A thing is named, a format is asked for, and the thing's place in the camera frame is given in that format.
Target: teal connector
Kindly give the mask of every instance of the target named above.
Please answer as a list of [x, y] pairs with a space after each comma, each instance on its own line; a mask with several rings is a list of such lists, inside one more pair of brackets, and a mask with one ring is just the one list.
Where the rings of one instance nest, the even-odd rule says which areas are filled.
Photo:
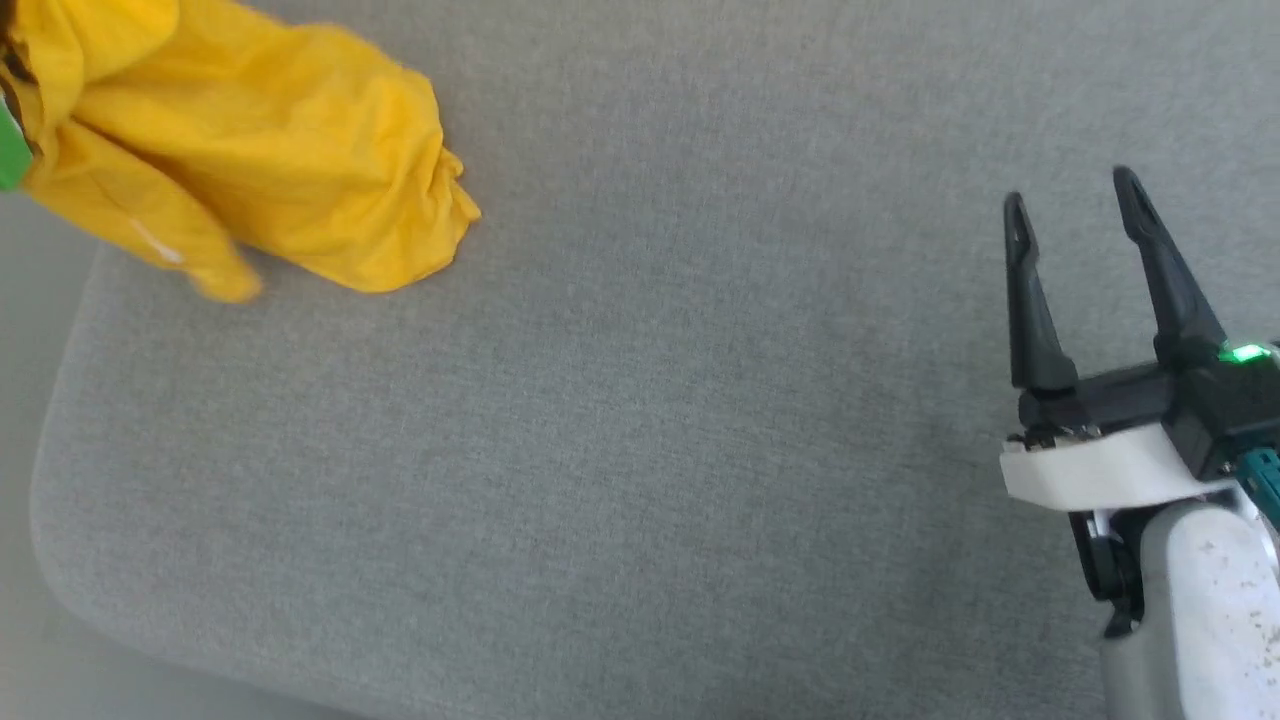
[[1266, 448], [1245, 452], [1235, 477], [1253, 505], [1271, 520], [1271, 527], [1280, 528], [1280, 456], [1276, 451]]

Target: crumpled garment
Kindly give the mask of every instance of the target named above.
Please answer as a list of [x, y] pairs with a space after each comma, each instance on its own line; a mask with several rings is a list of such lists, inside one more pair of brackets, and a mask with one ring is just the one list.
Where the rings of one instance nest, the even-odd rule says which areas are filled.
[[19, 0], [9, 49], [24, 190], [211, 299], [261, 287], [237, 241], [385, 292], [480, 217], [430, 82], [342, 28], [230, 0]]

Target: yellow shirt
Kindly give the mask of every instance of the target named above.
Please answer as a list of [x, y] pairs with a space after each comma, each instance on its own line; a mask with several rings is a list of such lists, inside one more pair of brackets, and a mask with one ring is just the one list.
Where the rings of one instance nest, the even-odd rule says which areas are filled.
[[24, 0], [10, 45], [26, 190], [215, 300], [260, 290], [232, 238], [384, 292], [448, 265], [480, 217], [430, 82], [342, 28], [230, 0]]

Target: yellow cloth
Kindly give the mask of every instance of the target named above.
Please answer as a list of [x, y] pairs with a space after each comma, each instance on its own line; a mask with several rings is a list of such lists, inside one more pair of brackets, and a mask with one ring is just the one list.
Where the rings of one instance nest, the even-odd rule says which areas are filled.
[[384, 292], [480, 217], [430, 82], [344, 29], [230, 0], [19, 0], [9, 37], [26, 190], [209, 297], [260, 290], [232, 238]]

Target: gray fabric surface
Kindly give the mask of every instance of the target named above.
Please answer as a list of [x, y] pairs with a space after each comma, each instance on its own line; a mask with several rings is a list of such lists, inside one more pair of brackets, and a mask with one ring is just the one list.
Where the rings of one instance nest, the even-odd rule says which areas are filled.
[[1100, 716], [1105, 611], [996, 465], [1000, 202], [1085, 370], [1153, 332], [1117, 161], [1280, 331], [1280, 6], [265, 5], [430, 74], [486, 217], [383, 297], [105, 252], [33, 489], [73, 611], [388, 719]]

